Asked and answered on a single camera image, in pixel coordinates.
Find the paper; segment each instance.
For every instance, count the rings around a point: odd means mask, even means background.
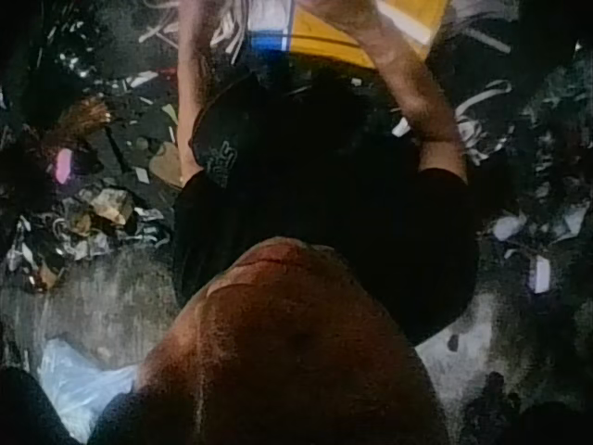
[[[543,294],[549,291],[551,278],[551,266],[549,260],[537,255],[531,260],[529,272],[529,287],[536,294]]]
[[[150,184],[150,179],[148,178],[148,172],[145,169],[141,169],[140,167],[134,167],[136,170],[136,177],[138,181],[143,184]]]

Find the man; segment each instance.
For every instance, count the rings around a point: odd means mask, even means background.
[[[229,133],[250,132],[254,122],[242,109],[207,108],[219,2],[182,0],[185,187],[174,281],[184,309],[147,357],[133,394],[103,413],[91,444],[448,443],[412,345],[455,320],[473,291],[472,218],[453,111],[373,0],[299,3],[372,58],[422,141],[418,172],[397,205],[384,208],[391,196],[375,201],[360,181],[371,173],[331,162],[312,168],[314,153],[303,161],[295,150],[274,152],[256,132],[247,148],[225,145],[234,166],[217,184],[203,160],[215,144],[212,115]],[[312,144],[321,137],[307,136]]]

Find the raised arm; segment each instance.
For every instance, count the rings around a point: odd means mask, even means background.
[[[181,0],[179,3],[179,126],[177,145],[182,182],[202,170],[189,145],[196,118],[208,99],[210,39],[217,24],[217,0]]]
[[[422,139],[420,170],[466,178],[453,109],[431,72],[373,0],[298,0],[312,14],[356,39],[374,62],[410,126]]]

